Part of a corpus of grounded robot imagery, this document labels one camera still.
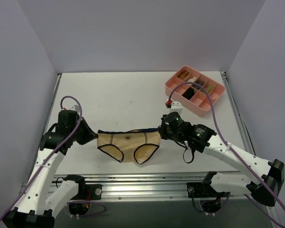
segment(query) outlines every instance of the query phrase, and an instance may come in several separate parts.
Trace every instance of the small object in tray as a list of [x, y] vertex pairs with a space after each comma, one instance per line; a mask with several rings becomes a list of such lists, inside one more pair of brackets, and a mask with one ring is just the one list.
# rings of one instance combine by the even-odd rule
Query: small object in tray
[[194, 96], [194, 89], [188, 88], [182, 95], [186, 99], [190, 100]]
[[190, 73], [190, 72], [185, 71], [184, 73], [182, 73], [181, 75], [179, 75], [178, 78], [179, 78], [180, 80], [184, 80], [185, 77], [187, 77], [189, 73]]
[[207, 88], [205, 88], [205, 90], [206, 90], [207, 93], [210, 93], [213, 88], [214, 88], [214, 86], [209, 85]]
[[[205, 84], [203, 81], [196, 81], [195, 83], [199, 84], [200, 86], [203, 86]], [[196, 89], [200, 89], [198, 85], [194, 85], [193, 87]]]
[[194, 77], [194, 78], [189, 78], [187, 82], [195, 82], [196, 79], [198, 79], [197, 77]]

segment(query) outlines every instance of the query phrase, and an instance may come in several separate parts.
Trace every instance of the black bracket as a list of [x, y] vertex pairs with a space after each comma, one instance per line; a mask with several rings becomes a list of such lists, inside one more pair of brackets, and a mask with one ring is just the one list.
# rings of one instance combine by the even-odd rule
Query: black bracket
[[212, 188], [206, 188], [202, 182], [187, 183], [187, 194], [189, 198], [217, 198], [227, 197], [227, 192], [216, 192]]
[[101, 184], [87, 184], [87, 188], [91, 193], [91, 200], [100, 200], [103, 192], [103, 186]]
[[[85, 194], [80, 197], [74, 197], [73, 200], [100, 200], [102, 194], [102, 185], [101, 184], [86, 184], [85, 185]], [[84, 215], [90, 209], [90, 203], [75, 203], [69, 204], [68, 209], [72, 215]]]

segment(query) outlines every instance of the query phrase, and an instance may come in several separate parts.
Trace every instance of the underwear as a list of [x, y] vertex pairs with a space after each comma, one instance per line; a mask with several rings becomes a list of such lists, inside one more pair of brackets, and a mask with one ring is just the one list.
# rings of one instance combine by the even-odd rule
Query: underwear
[[143, 164], [157, 151], [161, 143], [158, 128], [128, 132], [98, 131], [97, 148], [119, 162]]

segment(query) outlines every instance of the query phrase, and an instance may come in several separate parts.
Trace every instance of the waistband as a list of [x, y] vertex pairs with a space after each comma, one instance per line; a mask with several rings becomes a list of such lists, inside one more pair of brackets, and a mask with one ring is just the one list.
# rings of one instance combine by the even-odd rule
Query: waistband
[[127, 132], [106, 132], [102, 130], [98, 130], [97, 133], [100, 134], [125, 134], [125, 133], [152, 133], [152, 132], [158, 132], [159, 128], [145, 128], [145, 129], [135, 129], [135, 130], [130, 130]]

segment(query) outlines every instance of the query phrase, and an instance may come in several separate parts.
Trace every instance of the screw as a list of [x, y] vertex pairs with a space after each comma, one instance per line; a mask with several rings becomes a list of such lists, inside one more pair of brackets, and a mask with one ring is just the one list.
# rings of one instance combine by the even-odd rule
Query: screw
[[102, 193], [101, 189], [95, 189], [95, 195], [100, 196]]
[[194, 192], [194, 187], [190, 186], [190, 187], [188, 188], [188, 192], [189, 192], [189, 193], [193, 193], [193, 192]]

